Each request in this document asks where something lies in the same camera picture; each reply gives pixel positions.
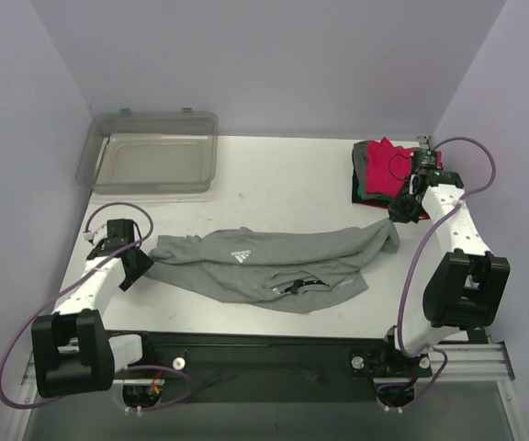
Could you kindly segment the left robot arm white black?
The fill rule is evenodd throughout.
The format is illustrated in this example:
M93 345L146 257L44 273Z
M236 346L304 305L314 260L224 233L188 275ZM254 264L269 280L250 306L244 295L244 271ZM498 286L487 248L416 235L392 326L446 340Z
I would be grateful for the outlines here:
M126 369L138 379L150 376L156 355L145 334L110 335L103 314L113 295L130 288L153 265L133 248L104 261L93 251L84 274L90 276L53 313L31 325L38 393L45 399L109 390Z

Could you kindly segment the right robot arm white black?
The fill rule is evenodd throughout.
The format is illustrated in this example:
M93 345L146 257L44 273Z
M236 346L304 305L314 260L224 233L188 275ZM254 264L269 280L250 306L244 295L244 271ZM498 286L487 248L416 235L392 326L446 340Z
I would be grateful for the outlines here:
M485 244L467 207L468 193L454 185L428 187L422 208L432 226L421 239L404 280L395 343L377 352L378 366L398 375L414 358L453 334L494 322L511 273L507 258ZM413 274L431 237L441 260L425 287L411 292Z

